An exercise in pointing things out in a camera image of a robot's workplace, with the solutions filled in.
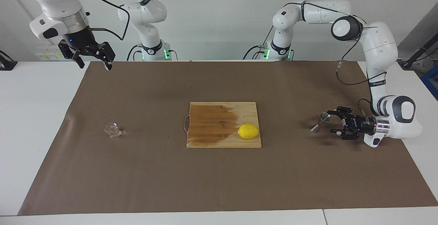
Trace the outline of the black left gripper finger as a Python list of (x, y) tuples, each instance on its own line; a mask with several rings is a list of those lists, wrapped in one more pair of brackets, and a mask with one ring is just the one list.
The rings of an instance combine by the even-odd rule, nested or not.
[(330, 129), (330, 133), (338, 135), (343, 140), (356, 140), (359, 137), (360, 127), (355, 125), (343, 125), (342, 129)]
[(349, 107), (338, 106), (336, 109), (327, 110), (326, 112), (329, 115), (339, 117), (344, 125), (350, 125), (355, 119), (355, 115), (352, 114), (352, 108)]

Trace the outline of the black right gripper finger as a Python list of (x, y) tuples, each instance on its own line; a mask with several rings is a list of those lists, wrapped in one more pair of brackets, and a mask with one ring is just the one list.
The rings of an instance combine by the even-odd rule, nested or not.
[(80, 50), (75, 50), (75, 52), (72, 52), (70, 46), (67, 44), (65, 40), (61, 40), (58, 44), (58, 47), (65, 59), (69, 59), (77, 63), (80, 69), (83, 69), (85, 67), (85, 63), (83, 62), (83, 59), (80, 57), (81, 55)]
[(103, 61), (106, 70), (111, 71), (116, 54), (108, 42), (91, 44), (90, 53), (94, 58)]

